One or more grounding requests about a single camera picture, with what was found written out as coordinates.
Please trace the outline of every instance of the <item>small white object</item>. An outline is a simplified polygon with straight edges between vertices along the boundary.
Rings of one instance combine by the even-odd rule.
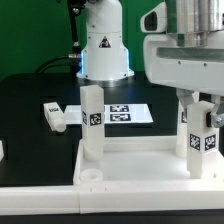
[[[145,19],[151,13],[155,13],[157,17],[157,29],[156,30],[147,30],[145,27]],[[141,18],[140,21],[141,30],[144,33],[162,33],[166,31],[167,28],[167,10],[166,10],[166,3],[160,3],[156,8],[148,12]]]
[[[0,161],[3,159],[3,157],[4,157],[4,151],[3,151],[2,141],[0,141]]]
[[[103,157],[104,94],[97,85],[80,88],[82,110],[82,137],[85,158],[97,161]]]
[[[69,105],[65,109],[67,125],[81,124],[81,106]],[[105,105],[105,124],[152,123],[153,119],[147,104],[111,104]]]
[[[52,131],[57,131],[57,132],[65,131],[66,129],[65,116],[61,108],[56,102],[45,103],[44,114]]]

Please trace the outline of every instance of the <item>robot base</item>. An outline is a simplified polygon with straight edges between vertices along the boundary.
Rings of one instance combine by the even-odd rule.
[[[125,84],[130,84],[135,80],[135,75],[132,70],[130,70],[130,75],[119,80],[91,80],[86,78],[84,75],[77,75],[77,82],[81,85],[98,85],[101,87],[116,87]]]

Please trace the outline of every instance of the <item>marker sticker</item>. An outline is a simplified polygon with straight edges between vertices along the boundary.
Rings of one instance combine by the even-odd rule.
[[[216,147],[216,135],[205,138],[205,151],[214,149]]]
[[[190,146],[200,151],[201,149],[200,138],[196,135],[190,134]]]
[[[89,115],[90,126],[96,126],[102,124],[102,115],[101,113],[90,114]]]
[[[131,115],[130,114],[111,114],[110,121],[113,121],[113,122],[131,121]]]
[[[104,36],[103,40],[101,41],[99,48],[111,48],[110,43],[106,36]]]

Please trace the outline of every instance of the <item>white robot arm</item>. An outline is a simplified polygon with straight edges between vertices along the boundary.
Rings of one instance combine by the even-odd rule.
[[[223,14],[223,0],[165,0],[141,19],[143,32],[166,32],[145,38],[147,77],[177,88],[185,108],[193,91],[213,95],[213,127],[224,125]]]

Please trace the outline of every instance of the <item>black cable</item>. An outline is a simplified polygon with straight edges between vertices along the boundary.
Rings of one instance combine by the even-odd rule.
[[[45,67],[42,71],[40,71],[39,73],[42,74],[44,73],[46,70],[54,68],[54,67],[65,67],[65,66],[70,66],[71,64],[59,64],[59,65],[49,65],[47,67]]]
[[[53,58],[53,59],[43,63],[34,73],[40,73],[40,71],[42,69],[44,69],[44,67],[46,67],[56,61],[65,60],[65,59],[68,59],[68,56],[61,56],[61,57]]]

